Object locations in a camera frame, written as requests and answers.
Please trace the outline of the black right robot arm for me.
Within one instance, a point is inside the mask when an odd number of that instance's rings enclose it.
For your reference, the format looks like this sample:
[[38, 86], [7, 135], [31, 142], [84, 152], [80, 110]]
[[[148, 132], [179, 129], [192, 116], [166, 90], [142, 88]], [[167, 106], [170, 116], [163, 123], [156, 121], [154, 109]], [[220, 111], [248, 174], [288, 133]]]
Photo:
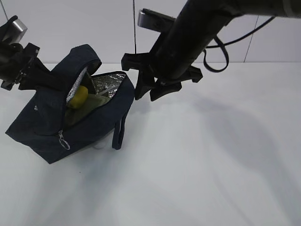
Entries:
[[220, 30], [234, 18], [243, 15], [300, 18], [298, 0], [189, 0], [178, 17], [173, 18], [149, 9], [139, 11], [139, 27], [159, 32], [159, 37], [147, 53], [126, 53], [122, 69], [139, 72], [135, 99], [146, 93], [151, 101], [177, 92], [183, 81], [199, 82], [203, 75], [193, 66], [200, 54], [205, 54], [210, 42], [226, 52], [218, 38]]

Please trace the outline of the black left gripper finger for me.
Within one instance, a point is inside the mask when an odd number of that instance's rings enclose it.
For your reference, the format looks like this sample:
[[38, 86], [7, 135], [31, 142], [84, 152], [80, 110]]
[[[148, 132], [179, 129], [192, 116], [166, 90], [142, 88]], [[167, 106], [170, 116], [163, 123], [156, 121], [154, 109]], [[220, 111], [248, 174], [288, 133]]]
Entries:
[[52, 79], [50, 70], [44, 66], [39, 58], [34, 57], [28, 63], [29, 79]]
[[38, 88], [48, 88], [62, 91], [65, 89], [65, 83], [56, 77], [23, 77], [19, 90], [36, 90]]

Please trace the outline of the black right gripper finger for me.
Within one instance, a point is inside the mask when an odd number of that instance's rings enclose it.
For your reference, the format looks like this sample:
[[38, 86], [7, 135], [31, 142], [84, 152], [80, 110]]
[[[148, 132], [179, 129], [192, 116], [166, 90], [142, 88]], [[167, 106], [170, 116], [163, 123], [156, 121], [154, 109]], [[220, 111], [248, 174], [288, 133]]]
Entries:
[[149, 69], [142, 69], [138, 73], [138, 80], [135, 87], [135, 100], [141, 99], [147, 92], [150, 92], [150, 99], [155, 100], [153, 90], [156, 88], [155, 78]]
[[157, 99], [174, 92], [178, 92], [182, 89], [182, 85], [180, 82], [167, 82], [167, 81], [150, 81], [150, 100], [152, 102]]

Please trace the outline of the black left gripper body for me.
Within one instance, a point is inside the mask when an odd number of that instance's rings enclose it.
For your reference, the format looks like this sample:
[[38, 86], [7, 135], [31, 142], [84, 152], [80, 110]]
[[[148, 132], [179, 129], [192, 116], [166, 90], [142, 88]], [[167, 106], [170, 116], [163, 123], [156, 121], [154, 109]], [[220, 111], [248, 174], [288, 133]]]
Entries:
[[15, 84], [29, 73], [29, 68], [40, 48], [32, 43], [23, 47], [19, 43], [7, 44], [0, 43], [0, 79], [2, 80], [1, 88], [11, 90]]

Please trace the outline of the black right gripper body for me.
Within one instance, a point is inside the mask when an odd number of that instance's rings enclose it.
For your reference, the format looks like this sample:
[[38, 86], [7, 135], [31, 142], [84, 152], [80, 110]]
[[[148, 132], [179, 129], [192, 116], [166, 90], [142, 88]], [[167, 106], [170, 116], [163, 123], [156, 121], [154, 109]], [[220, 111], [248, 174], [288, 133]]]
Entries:
[[193, 83], [198, 83], [203, 74], [199, 68], [189, 66], [178, 78], [173, 77], [172, 67], [162, 59], [156, 56], [157, 51], [160, 49], [164, 42], [165, 35], [160, 35], [151, 50], [147, 53], [125, 53], [121, 59], [121, 67], [124, 71], [135, 69], [142, 71], [144, 67], [150, 69], [153, 77], [159, 78], [161, 81], [168, 84], [178, 83], [182, 81], [191, 80]]

